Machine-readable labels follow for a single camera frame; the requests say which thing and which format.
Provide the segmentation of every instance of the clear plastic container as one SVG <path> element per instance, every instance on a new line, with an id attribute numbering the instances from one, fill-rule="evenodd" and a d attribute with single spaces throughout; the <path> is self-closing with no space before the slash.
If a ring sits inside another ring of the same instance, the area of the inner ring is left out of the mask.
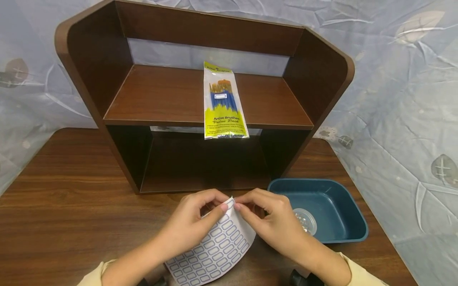
<path id="1" fill-rule="evenodd" d="M 304 231 L 314 236 L 318 227 L 316 225 L 316 220 L 313 217 L 313 215 L 309 211 L 301 208 L 294 209 L 293 212 L 299 220 L 300 224 L 302 225 Z"/>

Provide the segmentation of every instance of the teal plastic bin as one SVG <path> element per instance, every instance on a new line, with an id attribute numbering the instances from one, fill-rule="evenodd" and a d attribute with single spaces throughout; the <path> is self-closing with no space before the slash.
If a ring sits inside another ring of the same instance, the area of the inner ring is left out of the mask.
<path id="1" fill-rule="evenodd" d="M 316 237 L 322 243 L 352 243 L 367 238 L 369 228 L 350 192 L 326 179 L 282 178 L 267 188 L 289 198 L 293 209 L 310 212 L 316 221 Z"/>

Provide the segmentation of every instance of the cream sleeve cuff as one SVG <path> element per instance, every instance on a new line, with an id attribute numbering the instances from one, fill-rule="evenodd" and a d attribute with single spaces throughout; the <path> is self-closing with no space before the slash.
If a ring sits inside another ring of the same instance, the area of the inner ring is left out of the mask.
<path id="1" fill-rule="evenodd" d="M 339 252 L 338 254 L 347 261 L 350 267 L 351 281 L 347 286 L 388 286 L 388 284 L 367 272 L 366 269 L 362 268 L 342 253 Z"/>
<path id="2" fill-rule="evenodd" d="M 83 280 L 77 286 L 102 286 L 102 274 L 114 260 L 100 262 L 96 269 L 84 276 Z"/>

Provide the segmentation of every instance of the sticker sheet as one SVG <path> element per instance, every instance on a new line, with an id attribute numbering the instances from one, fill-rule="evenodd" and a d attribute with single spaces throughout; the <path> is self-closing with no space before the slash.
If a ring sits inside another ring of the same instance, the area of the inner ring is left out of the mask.
<path id="1" fill-rule="evenodd" d="M 202 242 L 165 263 L 181 286 L 199 286 L 218 279 L 242 259 L 256 232 L 234 209 L 234 199 L 225 202 L 226 214 Z"/>

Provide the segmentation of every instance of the wooden shelf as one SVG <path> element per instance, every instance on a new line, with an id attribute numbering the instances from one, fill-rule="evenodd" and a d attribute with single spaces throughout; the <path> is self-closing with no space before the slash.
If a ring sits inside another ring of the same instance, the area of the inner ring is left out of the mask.
<path id="1" fill-rule="evenodd" d="M 195 133 L 152 133 L 142 194 L 266 188 L 271 181 L 258 136 L 204 140 Z"/>
<path id="2" fill-rule="evenodd" d="M 246 125 L 260 136 L 152 133 L 151 125 L 203 127 L 203 71 L 136 65 L 127 38 L 289 56 L 282 77 L 235 74 Z M 62 22 L 55 46 L 137 194 L 267 187 L 354 75 L 351 58 L 306 27 L 125 0 L 102 0 Z"/>
<path id="3" fill-rule="evenodd" d="M 249 128 L 311 130 L 281 77 L 235 74 Z M 203 71 L 134 65 L 104 117 L 108 125 L 203 127 Z"/>

